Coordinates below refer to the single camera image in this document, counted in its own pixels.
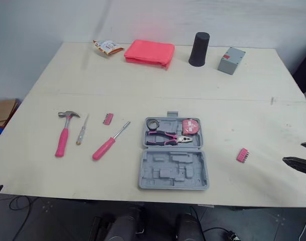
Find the black cylinder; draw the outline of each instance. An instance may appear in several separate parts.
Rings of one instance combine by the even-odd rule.
[[[210,35],[204,32],[198,32],[195,35],[195,40],[188,62],[195,66],[201,67],[205,64],[205,57],[207,55]]]

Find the tool case latch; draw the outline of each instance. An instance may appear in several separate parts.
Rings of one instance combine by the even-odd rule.
[[[168,111],[167,117],[178,117],[178,111]]]

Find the toolbox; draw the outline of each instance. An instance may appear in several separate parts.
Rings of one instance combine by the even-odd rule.
[[[156,131],[182,136],[182,122],[188,118],[177,117],[176,112],[168,112],[168,117],[148,117],[145,119],[143,145],[146,147],[139,170],[139,186],[144,189],[182,189],[205,190],[209,187],[206,156],[200,148],[203,136],[199,119],[199,130],[194,135],[185,135],[192,139],[188,143],[173,143],[172,145],[152,145],[152,143],[167,143],[174,139],[158,135],[148,129],[146,123],[157,120]]]

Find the pink pouch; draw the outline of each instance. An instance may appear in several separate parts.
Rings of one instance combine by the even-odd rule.
[[[156,64],[168,69],[175,46],[145,40],[135,40],[125,52],[127,62],[139,64]]]

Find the floor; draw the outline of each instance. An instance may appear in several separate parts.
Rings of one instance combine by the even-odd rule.
[[[28,208],[19,211],[9,209],[10,198],[0,194],[0,240],[12,240],[22,224]],[[18,206],[27,205],[25,198]],[[190,213],[189,205],[176,203],[137,203],[145,206],[156,220],[154,230],[147,228],[145,240],[171,240],[165,232],[175,223],[179,213]],[[93,218],[111,212],[119,215],[134,203],[116,201],[82,201],[56,198],[38,198],[34,201],[30,216],[17,240],[87,241]],[[220,226],[233,230],[242,241],[295,241],[306,222],[306,208],[253,208],[204,207],[193,205],[203,229]],[[206,240],[221,241],[221,230],[205,233]]]

